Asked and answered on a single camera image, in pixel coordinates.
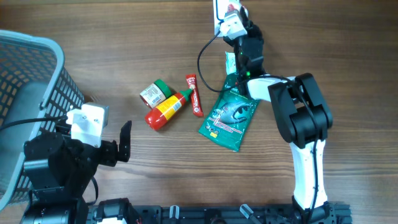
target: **gray plastic basket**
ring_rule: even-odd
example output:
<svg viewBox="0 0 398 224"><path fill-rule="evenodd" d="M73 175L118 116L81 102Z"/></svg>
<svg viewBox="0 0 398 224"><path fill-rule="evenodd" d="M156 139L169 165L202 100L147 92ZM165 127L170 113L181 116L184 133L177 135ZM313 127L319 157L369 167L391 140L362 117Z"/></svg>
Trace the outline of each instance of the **gray plastic basket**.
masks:
<svg viewBox="0 0 398 224"><path fill-rule="evenodd" d="M65 58L54 41L0 30L0 126L27 118L61 116L84 97L63 67ZM22 124L0 132L0 211L28 200L31 186L24 174L23 143L52 121Z"/></svg>

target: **green bottle cap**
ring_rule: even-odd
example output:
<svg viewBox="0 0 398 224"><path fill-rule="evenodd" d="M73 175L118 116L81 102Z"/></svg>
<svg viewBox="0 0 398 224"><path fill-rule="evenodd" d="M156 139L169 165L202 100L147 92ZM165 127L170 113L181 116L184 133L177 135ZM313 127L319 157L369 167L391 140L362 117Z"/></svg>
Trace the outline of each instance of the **green bottle cap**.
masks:
<svg viewBox="0 0 398 224"><path fill-rule="evenodd" d="M187 90L182 90L180 91L180 93L185 97L186 101L189 101L189 96L192 93L191 89L187 89Z"/></svg>
<svg viewBox="0 0 398 224"><path fill-rule="evenodd" d="M163 82L163 80L158 79L154 83L155 85L157 85L157 87L160 88L160 90L162 90L163 94L166 96L166 99L172 96L170 88L166 85L165 82Z"/></svg>

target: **green snack bag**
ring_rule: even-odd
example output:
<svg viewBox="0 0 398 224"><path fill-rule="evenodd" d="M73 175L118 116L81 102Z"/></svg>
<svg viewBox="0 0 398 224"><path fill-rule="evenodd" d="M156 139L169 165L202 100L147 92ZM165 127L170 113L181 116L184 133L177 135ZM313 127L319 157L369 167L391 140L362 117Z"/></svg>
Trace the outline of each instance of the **green snack bag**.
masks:
<svg viewBox="0 0 398 224"><path fill-rule="evenodd" d="M235 85L237 77L236 73L227 75L223 90ZM238 152L258 104L259 100L239 95L237 88L222 92L198 132Z"/></svg>

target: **sriracha bottle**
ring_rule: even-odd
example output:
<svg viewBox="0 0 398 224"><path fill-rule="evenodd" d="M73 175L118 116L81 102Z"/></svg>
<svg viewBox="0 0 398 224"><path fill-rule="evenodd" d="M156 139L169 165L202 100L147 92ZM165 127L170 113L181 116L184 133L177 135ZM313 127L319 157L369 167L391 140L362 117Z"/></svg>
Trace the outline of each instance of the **sriracha bottle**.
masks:
<svg viewBox="0 0 398 224"><path fill-rule="evenodd" d="M145 116L146 123L153 129L159 130L190 99L191 89L174 94L152 109Z"/></svg>

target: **wooden table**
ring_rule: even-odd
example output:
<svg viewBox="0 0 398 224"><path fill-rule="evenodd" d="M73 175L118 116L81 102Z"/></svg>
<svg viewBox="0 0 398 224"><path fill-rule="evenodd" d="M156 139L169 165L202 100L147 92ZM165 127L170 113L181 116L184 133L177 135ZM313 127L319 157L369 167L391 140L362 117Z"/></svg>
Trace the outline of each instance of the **wooden table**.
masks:
<svg viewBox="0 0 398 224"><path fill-rule="evenodd" d="M266 41L274 75L314 74L334 117L325 147L330 201L351 205L355 223L398 218L398 3L393 1L245 1ZM203 118L190 106L159 132L144 121L139 92L157 78L176 90L196 73L200 49L213 36L211 1L48 4L0 7L0 29L49 37L64 49L80 90L109 105L105 139L118 140L132 120L131 158L98 167L99 200L134 205L290 203L294 167L271 104L262 102L239 153L198 134ZM225 50L214 41L201 59L209 84L221 88ZM218 95L199 82L208 114ZM85 198L94 197L90 184ZM18 223L24 205L7 207L1 223Z"/></svg>

